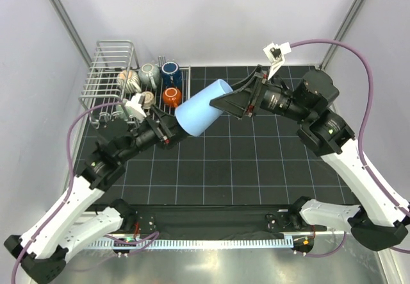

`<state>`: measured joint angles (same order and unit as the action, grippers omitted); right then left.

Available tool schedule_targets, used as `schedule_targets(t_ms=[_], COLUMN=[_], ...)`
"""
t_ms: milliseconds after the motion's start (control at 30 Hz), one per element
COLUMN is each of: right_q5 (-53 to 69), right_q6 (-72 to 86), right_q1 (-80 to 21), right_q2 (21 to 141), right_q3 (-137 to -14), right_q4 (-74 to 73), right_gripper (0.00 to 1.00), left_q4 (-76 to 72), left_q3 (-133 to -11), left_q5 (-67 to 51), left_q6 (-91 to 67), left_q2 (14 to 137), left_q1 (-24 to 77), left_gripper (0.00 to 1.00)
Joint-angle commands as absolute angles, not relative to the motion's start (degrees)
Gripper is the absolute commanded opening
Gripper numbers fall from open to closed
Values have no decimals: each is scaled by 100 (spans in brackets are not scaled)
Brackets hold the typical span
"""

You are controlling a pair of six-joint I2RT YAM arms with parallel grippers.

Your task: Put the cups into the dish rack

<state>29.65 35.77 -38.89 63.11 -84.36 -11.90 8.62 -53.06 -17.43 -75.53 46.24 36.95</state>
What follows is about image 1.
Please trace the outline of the light blue plastic cup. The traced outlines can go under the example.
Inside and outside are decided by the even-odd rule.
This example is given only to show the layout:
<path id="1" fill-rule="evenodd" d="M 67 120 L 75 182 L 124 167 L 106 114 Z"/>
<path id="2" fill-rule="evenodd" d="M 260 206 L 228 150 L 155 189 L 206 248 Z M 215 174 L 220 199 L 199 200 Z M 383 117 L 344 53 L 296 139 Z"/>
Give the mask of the light blue plastic cup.
<path id="1" fill-rule="evenodd" d="M 222 115 L 222 110 L 210 105 L 211 100 L 232 91 L 226 81 L 216 80 L 176 108 L 179 125 L 187 134 L 198 137 Z"/>

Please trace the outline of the orange black ceramic mug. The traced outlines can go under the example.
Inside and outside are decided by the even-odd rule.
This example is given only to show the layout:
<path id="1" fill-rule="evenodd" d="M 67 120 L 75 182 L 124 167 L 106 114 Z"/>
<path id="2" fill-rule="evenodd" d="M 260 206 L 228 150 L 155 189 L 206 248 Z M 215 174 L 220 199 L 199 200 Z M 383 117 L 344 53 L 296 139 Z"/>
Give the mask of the orange black ceramic mug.
<path id="1" fill-rule="evenodd" d="M 162 100 L 167 106 L 177 108 L 182 102 L 182 93 L 176 87 L 168 87 L 162 93 Z"/>

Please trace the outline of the small tan ceramic cup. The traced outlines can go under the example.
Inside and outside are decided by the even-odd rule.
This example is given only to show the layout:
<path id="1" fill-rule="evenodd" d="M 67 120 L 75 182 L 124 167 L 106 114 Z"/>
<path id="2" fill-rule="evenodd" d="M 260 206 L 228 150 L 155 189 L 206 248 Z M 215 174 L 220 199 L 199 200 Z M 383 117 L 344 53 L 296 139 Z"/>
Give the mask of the small tan ceramic cup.
<path id="1" fill-rule="evenodd" d="M 142 92 L 142 96 L 143 96 L 143 104 L 142 104 L 143 109 L 149 110 L 152 105 L 156 104 L 156 96 L 152 92 L 150 91 Z"/>

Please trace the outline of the mint green plastic cup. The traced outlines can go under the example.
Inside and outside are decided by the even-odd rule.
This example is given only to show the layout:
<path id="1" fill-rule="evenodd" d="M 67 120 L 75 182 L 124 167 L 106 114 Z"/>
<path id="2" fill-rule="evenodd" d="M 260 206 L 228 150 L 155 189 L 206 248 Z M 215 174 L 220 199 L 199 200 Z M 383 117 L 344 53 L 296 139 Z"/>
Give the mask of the mint green plastic cup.
<path id="1" fill-rule="evenodd" d="M 113 111 L 113 116 L 116 119 L 123 119 L 123 120 L 127 120 L 128 119 L 128 115 L 127 113 L 124 111 L 123 106 L 121 104 L 116 104 L 115 105 L 115 109 Z"/>

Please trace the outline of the dark blue mug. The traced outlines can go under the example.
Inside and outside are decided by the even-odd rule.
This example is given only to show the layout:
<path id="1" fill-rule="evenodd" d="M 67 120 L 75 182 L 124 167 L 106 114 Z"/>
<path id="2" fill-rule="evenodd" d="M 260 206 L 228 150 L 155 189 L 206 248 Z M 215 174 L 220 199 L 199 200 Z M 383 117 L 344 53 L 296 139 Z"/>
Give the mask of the dark blue mug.
<path id="1" fill-rule="evenodd" d="M 182 84 L 182 72 L 176 62 L 166 62 L 161 66 L 161 77 L 167 88 L 180 87 Z"/>

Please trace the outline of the beige ribbed ceramic mug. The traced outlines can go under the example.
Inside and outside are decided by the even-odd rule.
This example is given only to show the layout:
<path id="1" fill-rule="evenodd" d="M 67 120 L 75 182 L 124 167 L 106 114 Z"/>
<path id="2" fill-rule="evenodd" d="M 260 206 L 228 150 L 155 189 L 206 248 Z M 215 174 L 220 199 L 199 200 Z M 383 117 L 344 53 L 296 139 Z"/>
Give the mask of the beige ribbed ceramic mug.
<path id="1" fill-rule="evenodd" d="M 140 93 L 142 91 L 138 73 L 134 70 L 123 70 L 117 75 L 116 81 L 126 94 Z"/>

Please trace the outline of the grey speckled round mug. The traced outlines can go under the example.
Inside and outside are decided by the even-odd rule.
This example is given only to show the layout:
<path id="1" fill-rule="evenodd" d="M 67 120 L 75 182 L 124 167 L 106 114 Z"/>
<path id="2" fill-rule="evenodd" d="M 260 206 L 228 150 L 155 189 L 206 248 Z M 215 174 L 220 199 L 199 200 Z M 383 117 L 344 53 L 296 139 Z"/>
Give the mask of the grey speckled round mug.
<path id="1" fill-rule="evenodd" d="M 161 73 L 159 68 L 152 63 L 146 63 L 138 70 L 138 77 L 143 87 L 157 90 L 161 83 Z"/>

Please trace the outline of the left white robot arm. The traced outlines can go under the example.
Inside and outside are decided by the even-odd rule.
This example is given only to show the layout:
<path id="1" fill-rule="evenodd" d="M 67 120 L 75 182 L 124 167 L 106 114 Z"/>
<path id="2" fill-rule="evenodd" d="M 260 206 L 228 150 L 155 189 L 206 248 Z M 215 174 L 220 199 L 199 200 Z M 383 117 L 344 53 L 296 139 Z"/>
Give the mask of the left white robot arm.
<path id="1" fill-rule="evenodd" d="M 129 233 L 137 222 L 136 211 L 123 199 L 115 199 L 101 213 L 74 227 L 82 213 L 100 199 L 125 173 L 134 156 L 159 144 L 172 147 L 188 134 L 176 115 L 152 108 L 137 128 L 126 121 L 110 121 L 101 130 L 95 150 L 79 173 L 70 172 L 69 185 L 46 214 L 21 235 L 10 235 L 4 247 L 15 258 L 11 283 L 19 269 L 36 283 L 50 283 L 68 262 L 89 243 L 114 231 Z"/>

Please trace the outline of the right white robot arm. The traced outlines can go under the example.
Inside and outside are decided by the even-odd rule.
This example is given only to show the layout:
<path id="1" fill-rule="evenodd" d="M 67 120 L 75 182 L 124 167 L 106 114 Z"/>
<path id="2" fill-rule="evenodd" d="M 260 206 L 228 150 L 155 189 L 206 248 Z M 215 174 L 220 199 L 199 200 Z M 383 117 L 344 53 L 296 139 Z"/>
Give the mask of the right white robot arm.
<path id="1" fill-rule="evenodd" d="M 262 109 L 295 121 L 297 136 L 345 182 L 359 201 L 336 205 L 302 196 L 288 208 L 287 219 L 295 230 L 313 226 L 335 228 L 364 247 L 380 251 L 399 245 L 409 233 L 409 216 L 401 211 L 409 201 L 400 197 L 359 150 L 359 142 L 347 122 L 330 109 L 339 96 L 324 71 L 310 70 L 293 89 L 278 76 L 268 78 L 257 66 L 232 91 L 209 103 L 238 119 L 253 117 Z"/>

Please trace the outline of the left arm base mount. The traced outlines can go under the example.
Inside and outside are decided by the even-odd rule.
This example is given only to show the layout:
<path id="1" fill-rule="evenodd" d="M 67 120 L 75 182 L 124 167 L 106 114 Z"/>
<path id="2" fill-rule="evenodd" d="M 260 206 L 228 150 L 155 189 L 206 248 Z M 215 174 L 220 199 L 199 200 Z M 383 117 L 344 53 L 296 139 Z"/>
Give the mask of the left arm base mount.
<path id="1" fill-rule="evenodd" d="M 156 231 L 156 215 L 151 212 L 137 212 L 132 218 L 133 235 L 149 235 Z"/>

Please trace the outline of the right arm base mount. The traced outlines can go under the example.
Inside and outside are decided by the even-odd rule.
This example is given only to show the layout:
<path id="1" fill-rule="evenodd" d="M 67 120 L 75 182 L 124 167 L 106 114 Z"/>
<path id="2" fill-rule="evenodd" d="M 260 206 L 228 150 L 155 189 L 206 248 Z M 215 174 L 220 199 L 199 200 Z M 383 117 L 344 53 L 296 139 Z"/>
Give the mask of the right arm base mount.
<path id="1" fill-rule="evenodd" d="M 269 232 L 281 233 L 293 230 L 288 209 L 278 209 L 265 215 L 266 227 Z"/>

